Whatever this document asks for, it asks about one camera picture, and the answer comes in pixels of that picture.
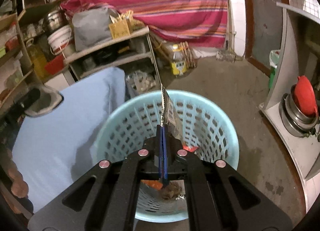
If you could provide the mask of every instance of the blue sheet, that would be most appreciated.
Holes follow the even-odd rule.
[[[65,100],[53,112],[25,118],[12,150],[34,213],[93,166],[92,144],[108,116],[124,103],[124,72],[111,67],[61,93]]]

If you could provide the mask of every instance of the light blue plastic basket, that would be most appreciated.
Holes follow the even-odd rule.
[[[238,167],[239,143],[229,117],[212,101],[190,92],[168,90],[182,119],[183,139],[189,146],[199,146],[201,159],[223,159]],[[108,159],[123,160],[140,149],[143,141],[156,134],[160,122],[161,92],[139,95],[116,109],[105,122],[95,141],[94,163]],[[157,191],[140,185],[135,218],[149,222],[175,222],[188,218],[186,201],[166,201]]]

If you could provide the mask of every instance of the concrete floor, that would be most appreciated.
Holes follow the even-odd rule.
[[[233,122],[239,139],[238,172],[286,212],[294,225],[301,219],[304,201],[278,144],[262,121],[258,105],[268,94],[268,77],[246,61],[220,62],[201,59],[189,75],[175,79],[161,71],[168,89],[202,95],[220,106]],[[188,220],[175,223],[139,221],[136,231],[188,230]]]

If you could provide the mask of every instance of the cardboard box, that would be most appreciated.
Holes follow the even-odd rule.
[[[123,19],[117,23],[109,24],[109,29],[113,39],[129,36],[132,33],[132,27],[127,19]]]

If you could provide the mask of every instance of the cooking oil bottle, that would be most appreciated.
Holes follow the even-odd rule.
[[[26,42],[26,48],[31,59],[31,62],[34,65],[34,71],[40,79],[46,78],[49,74],[44,69],[47,64],[47,59],[44,56],[41,48],[33,44],[33,38],[29,39]]]
[[[187,71],[187,65],[184,58],[184,54],[182,49],[178,44],[172,45],[172,56],[171,56],[171,68],[172,73],[175,76],[182,76]]]

